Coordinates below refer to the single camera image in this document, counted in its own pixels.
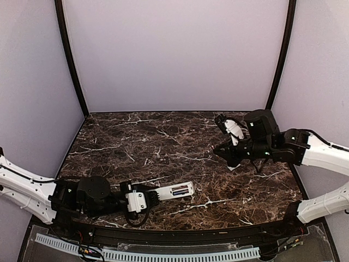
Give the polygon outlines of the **white battery cover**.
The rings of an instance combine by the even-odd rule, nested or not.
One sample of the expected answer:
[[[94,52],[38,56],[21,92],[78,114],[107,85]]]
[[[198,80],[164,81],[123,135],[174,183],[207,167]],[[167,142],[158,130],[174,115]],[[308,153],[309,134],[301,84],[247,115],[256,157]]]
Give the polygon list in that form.
[[[227,168],[230,170],[230,171],[233,171],[234,169],[236,169],[236,168],[238,168],[238,167],[240,167],[240,164],[237,164],[237,165],[235,165],[235,166],[227,166]]]

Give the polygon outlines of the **blue AAA battery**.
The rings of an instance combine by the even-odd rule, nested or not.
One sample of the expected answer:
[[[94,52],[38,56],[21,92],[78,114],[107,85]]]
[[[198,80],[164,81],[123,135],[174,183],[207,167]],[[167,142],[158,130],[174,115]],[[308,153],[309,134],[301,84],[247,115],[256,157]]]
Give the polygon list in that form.
[[[172,194],[173,194],[173,196],[184,195],[184,194],[189,194],[189,191],[188,190],[180,190],[180,191],[172,192]]]

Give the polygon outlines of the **white remote control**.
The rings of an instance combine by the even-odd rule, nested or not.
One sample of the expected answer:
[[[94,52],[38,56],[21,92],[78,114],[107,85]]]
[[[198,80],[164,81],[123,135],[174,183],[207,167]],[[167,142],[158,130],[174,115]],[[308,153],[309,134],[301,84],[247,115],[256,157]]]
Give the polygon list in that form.
[[[195,193],[194,184],[191,181],[160,187],[155,189],[155,191],[160,201],[190,197]]]

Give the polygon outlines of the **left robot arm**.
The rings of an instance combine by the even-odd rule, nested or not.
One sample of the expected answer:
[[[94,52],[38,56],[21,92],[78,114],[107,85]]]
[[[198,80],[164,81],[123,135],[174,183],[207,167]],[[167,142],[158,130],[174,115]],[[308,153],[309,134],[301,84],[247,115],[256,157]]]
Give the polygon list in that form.
[[[25,170],[1,155],[1,196],[30,212],[45,224],[55,228],[65,238],[77,233],[77,226],[70,220],[85,215],[95,218],[123,213],[132,227],[139,215],[148,219],[150,210],[160,203],[155,187],[121,183],[113,191],[109,181],[102,176],[70,176],[49,179]]]

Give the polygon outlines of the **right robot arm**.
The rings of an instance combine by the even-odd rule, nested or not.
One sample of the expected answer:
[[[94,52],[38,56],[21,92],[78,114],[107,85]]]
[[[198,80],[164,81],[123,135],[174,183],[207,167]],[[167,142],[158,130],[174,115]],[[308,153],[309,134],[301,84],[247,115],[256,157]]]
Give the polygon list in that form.
[[[269,109],[258,109],[244,116],[244,121],[218,115],[215,124],[230,139],[214,147],[213,152],[226,160],[230,170],[240,166],[241,161],[288,163],[315,166],[348,175],[348,148],[326,141],[310,129],[280,131]],[[320,217],[348,210],[348,184],[329,193],[309,200],[298,200],[288,205],[278,232],[291,236],[300,224]]]

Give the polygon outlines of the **orange AAA battery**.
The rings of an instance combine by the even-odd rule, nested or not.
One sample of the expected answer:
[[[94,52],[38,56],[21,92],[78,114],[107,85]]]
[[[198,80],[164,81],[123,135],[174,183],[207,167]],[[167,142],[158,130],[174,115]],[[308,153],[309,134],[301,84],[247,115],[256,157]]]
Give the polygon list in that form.
[[[178,187],[172,188],[172,191],[182,191],[182,190],[188,190],[188,186],[178,186]]]

